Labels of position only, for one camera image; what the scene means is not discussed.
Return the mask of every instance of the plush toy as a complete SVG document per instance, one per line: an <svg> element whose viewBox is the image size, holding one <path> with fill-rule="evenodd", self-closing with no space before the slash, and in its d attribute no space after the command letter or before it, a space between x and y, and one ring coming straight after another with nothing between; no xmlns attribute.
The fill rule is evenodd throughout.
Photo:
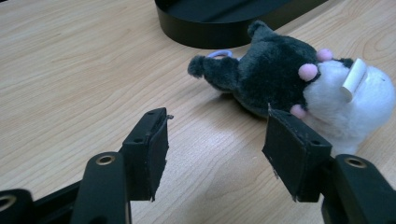
<svg viewBox="0 0 396 224"><path fill-rule="evenodd" d="M317 52L262 21L247 32L252 41L243 58L195 56L189 74L231 93L260 117L268 116L269 106L290 112L332 143L334 156L354 154L389 119L395 91L379 69L362 60L335 60L329 50Z"/></svg>

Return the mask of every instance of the wooden table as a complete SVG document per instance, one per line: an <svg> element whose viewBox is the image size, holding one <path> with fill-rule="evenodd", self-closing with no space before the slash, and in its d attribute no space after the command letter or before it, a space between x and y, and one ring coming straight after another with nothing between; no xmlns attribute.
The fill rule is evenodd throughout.
<svg viewBox="0 0 396 224"><path fill-rule="evenodd" d="M396 1L334 0L280 28L336 57L361 57L396 78ZM248 46L233 49L242 56ZM154 1L9 0L0 4L0 189L39 199L117 151L143 114L167 107L168 163L134 223L321 223L294 203L261 150L257 119L204 80L196 54L161 30ZM361 145L396 187L396 117Z"/></svg>

